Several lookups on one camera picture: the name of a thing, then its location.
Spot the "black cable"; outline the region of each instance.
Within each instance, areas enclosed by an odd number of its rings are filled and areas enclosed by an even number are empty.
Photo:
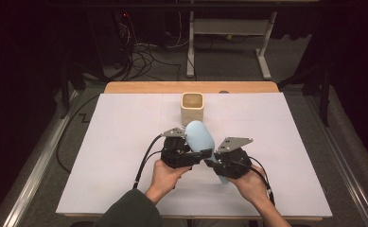
[[[155,152],[153,152],[151,155],[149,155],[149,157],[146,159],[146,161],[145,161],[145,164],[148,162],[148,160],[150,159],[150,157],[151,156],[153,156],[154,154],[156,154],[156,153],[161,153],[161,150],[159,150],[159,151],[155,151]]]
[[[60,144],[61,144],[61,141],[63,139],[63,136],[66,132],[66,130],[68,129],[69,125],[71,124],[72,120],[75,118],[75,116],[79,113],[79,111],[84,107],[86,106],[90,101],[94,100],[96,97],[99,97],[101,94],[98,94],[98,95],[95,95],[91,98],[89,98],[89,100],[87,100],[86,102],[84,102],[79,108],[78,110],[71,116],[71,118],[69,119],[68,123],[66,123],[66,126],[65,128],[63,129],[62,131],[62,134],[60,136],[60,140],[59,142],[57,143],[57,147],[56,147],[56,158],[57,158],[57,162],[58,164],[60,165],[60,167],[65,170],[67,173],[71,173],[71,170],[69,170],[67,167],[65,167],[65,165],[61,162],[61,159],[60,159]]]
[[[134,68],[133,60],[132,60],[132,52],[131,52],[131,54],[130,54],[129,60],[130,60],[130,62],[131,62],[131,69],[132,69],[132,68]],[[124,77],[121,79],[121,81],[126,81],[126,80],[127,80],[128,75],[130,74],[130,72],[126,73],[126,74],[124,75]]]
[[[165,65],[171,65],[171,66],[178,66],[178,70],[177,70],[177,78],[180,76],[180,71],[181,71],[181,65],[180,64],[176,64],[176,63],[166,63],[166,62],[162,62],[157,60],[156,58],[154,58],[154,56],[151,54],[150,48],[149,48],[149,55],[151,56],[151,58],[156,61],[159,62],[161,64],[165,64]]]
[[[141,50],[141,52],[146,52],[150,49],[150,43],[147,42],[147,45],[144,45],[144,44],[137,44],[136,46],[143,46],[145,47],[145,50]]]
[[[143,157],[143,160],[142,160],[142,163],[140,164],[139,170],[137,171],[136,178],[134,180],[134,184],[133,184],[132,189],[137,188],[137,185],[139,184],[139,181],[140,181],[140,177],[142,176],[143,168],[145,167],[146,161],[148,159],[149,152],[150,152],[151,148],[153,147],[153,145],[156,143],[156,141],[158,139],[160,139],[161,137],[162,137],[161,134],[157,135],[157,137],[155,137],[154,140],[151,142],[148,150],[145,153],[145,156]]]
[[[109,76],[109,77],[97,75],[96,73],[92,72],[91,70],[89,70],[88,68],[86,68],[85,66],[83,66],[82,64],[80,64],[78,62],[73,61],[72,63],[77,68],[79,68],[81,71],[87,72],[90,75],[92,75],[93,77],[95,77],[95,79],[91,79],[91,78],[83,75],[83,77],[86,80],[92,81],[92,82],[105,82],[105,83],[108,83],[108,82],[114,81],[114,79],[116,79],[116,78],[119,78],[119,77],[122,77],[126,74],[129,74],[130,71],[131,71],[131,60],[128,60],[127,63],[125,63],[124,67],[120,71],[116,72],[114,75]]]
[[[147,59],[143,56],[143,54],[148,54],[144,51],[137,51],[137,52],[134,52],[134,54],[139,55],[141,58],[137,58],[137,59],[133,60],[132,63],[134,64],[136,61],[142,60],[144,62],[144,65],[140,66],[140,70],[139,70],[139,66],[134,65],[133,68],[138,70],[139,72],[136,75],[134,75],[130,78],[125,77],[124,80],[126,80],[126,81],[132,80],[132,79],[135,79],[135,78],[139,78],[139,77],[145,75],[151,69],[151,65],[153,63],[153,60],[149,60],[149,59]]]
[[[159,81],[165,81],[165,80],[163,80],[163,79],[158,79],[158,78],[156,78],[156,77],[154,77],[154,76],[152,76],[152,75],[149,75],[149,74],[146,74],[146,76],[148,76],[148,77],[150,77],[150,78],[153,78],[153,79],[156,79],[156,80],[159,80]]]
[[[195,77],[195,81],[198,81],[198,76],[196,74],[196,69],[195,69],[195,65],[192,63],[192,61],[189,59],[189,57],[186,57],[187,60],[189,61],[189,63],[192,65],[193,67],[193,76]]]
[[[234,161],[234,160],[231,160],[232,163],[235,163],[235,164],[238,164],[238,165],[241,165],[241,166],[246,166],[248,167],[251,171],[253,171],[254,173],[256,173],[260,179],[263,181],[263,184],[266,186],[266,189],[267,189],[267,192],[269,194],[269,199],[270,201],[272,202],[273,205],[275,205],[275,200],[274,200],[274,194],[272,193],[272,188],[270,187],[270,183],[269,183],[269,180],[268,180],[268,177],[267,177],[267,174],[266,174],[266,171],[264,170],[264,167],[262,167],[263,171],[264,171],[264,174],[266,175],[266,179],[265,177],[263,176],[263,174],[261,174],[257,169],[251,167],[251,166],[248,166],[248,165],[245,165],[245,164],[242,164],[240,162],[237,162],[237,161]]]
[[[251,157],[251,156],[248,156],[250,159],[252,159],[252,160],[254,160],[254,161],[256,161],[259,165],[260,165],[260,167],[263,169],[263,171],[264,171],[264,174],[266,175],[266,180],[267,180],[267,182],[269,183],[269,177],[267,176],[267,172],[266,172],[266,169],[263,167],[263,165],[261,165],[261,163],[259,162],[259,161],[257,161],[255,158],[253,158],[253,157]]]

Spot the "small wooden cup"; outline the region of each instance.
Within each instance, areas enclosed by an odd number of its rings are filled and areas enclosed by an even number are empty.
[[[184,126],[191,121],[203,121],[204,98],[202,93],[183,93],[181,97],[181,121]]]

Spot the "metal frame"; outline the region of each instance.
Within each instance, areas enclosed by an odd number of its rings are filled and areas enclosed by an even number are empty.
[[[340,149],[338,144],[336,143],[331,130],[324,125],[320,118],[319,108],[312,96],[305,96],[307,104],[309,108],[312,110],[316,120],[319,122],[320,127],[322,128],[324,135],[328,144],[331,147],[332,155],[334,163],[337,165],[337,168],[340,174],[343,177],[343,180],[348,187],[349,194],[354,200],[355,205],[357,206],[361,217],[363,218],[366,226],[368,227],[368,200],[364,194],[363,188],[360,186],[358,180],[352,172],[351,167],[346,162],[345,157],[343,156],[343,151]]]
[[[263,43],[261,48],[257,48],[255,50],[255,54],[263,74],[263,78],[265,80],[271,80],[272,75],[270,74],[264,54],[272,34],[272,28],[274,27],[276,15],[276,11],[272,12],[268,23],[265,23],[263,20],[195,19],[194,12],[191,11],[186,76],[188,78],[193,78],[195,76],[195,49],[193,47],[195,34],[263,35]]]
[[[61,9],[61,10],[93,10],[93,9],[102,9],[102,10],[140,10],[140,11],[247,11],[250,10],[260,11],[260,10],[269,10],[269,11],[277,11],[277,10],[332,10],[332,9],[346,9],[351,6],[346,3],[329,3],[329,4],[321,4],[318,2],[319,0],[282,0],[282,1],[274,1],[271,0],[269,2],[256,2],[256,1],[242,1],[236,3],[222,3],[222,2],[208,2],[208,3],[163,3],[163,4],[120,4],[120,3],[106,3],[106,4],[55,4],[51,3],[50,0],[44,0],[44,6],[52,9]]]
[[[78,99],[78,97],[78,92],[76,91],[71,95],[70,102],[72,103],[72,108],[69,110],[69,113],[65,116],[65,118],[58,122],[53,130],[53,133],[51,133],[53,135],[52,138],[46,141],[44,150],[42,151],[39,160],[30,173],[24,189],[13,205],[9,216],[3,225],[4,227],[16,227],[19,225],[28,206],[30,205],[30,202],[33,200],[33,197],[36,194],[37,189],[39,188],[40,182],[42,181],[51,157],[57,148],[58,142],[60,141],[62,132],[65,130],[65,126],[70,120],[71,113],[75,110],[75,104],[78,102],[76,99]]]

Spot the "wooden edge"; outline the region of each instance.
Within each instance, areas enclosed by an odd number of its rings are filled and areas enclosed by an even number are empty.
[[[116,81],[107,84],[105,94],[279,93],[271,81]]]

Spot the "table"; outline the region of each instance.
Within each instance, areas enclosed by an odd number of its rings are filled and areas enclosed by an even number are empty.
[[[179,126],[183,91],[204,93],[203,122],[216,146],[224,136],[251,135],[254,142],[243,148],[266,168],[277,209],[285,218],[332,216],[285,98],[268,81],[109,83],[97,103],[57,213],[101,215],[130,190],[151,140]],[[230,94],[216,94],[220,91]],[[153,151],[160,150],[162,143],[154,144]],[[151,163],[157,158],[144,168],[141,191],[150,184]],[[260,219],[237,189],[220,183],[205,163],[186,173],[157,208],[165,218]]]
[[[318,2],[319,0],[281,0],[279,3],[287,2]],[[206,0],[205,2],[223,2],[223,0]],[[226,0],[225,2],[278,2],[275,0]],[[271,80],[269,67],[266,63],[264,54],[274,27],[276,11],[272,11],[270,18],[266,20],[232,20],[232,19],[196,19],[195,13],[190,12],[189,17],[189,47],[187,51],[186,75],[189,78],[195,75],[195,49],[193,47],[195,34],[221,34],[221,35],[259,35],[263,36],[263,42],[260,48],[255,50],[257,61],[263,75],[263,79]]]

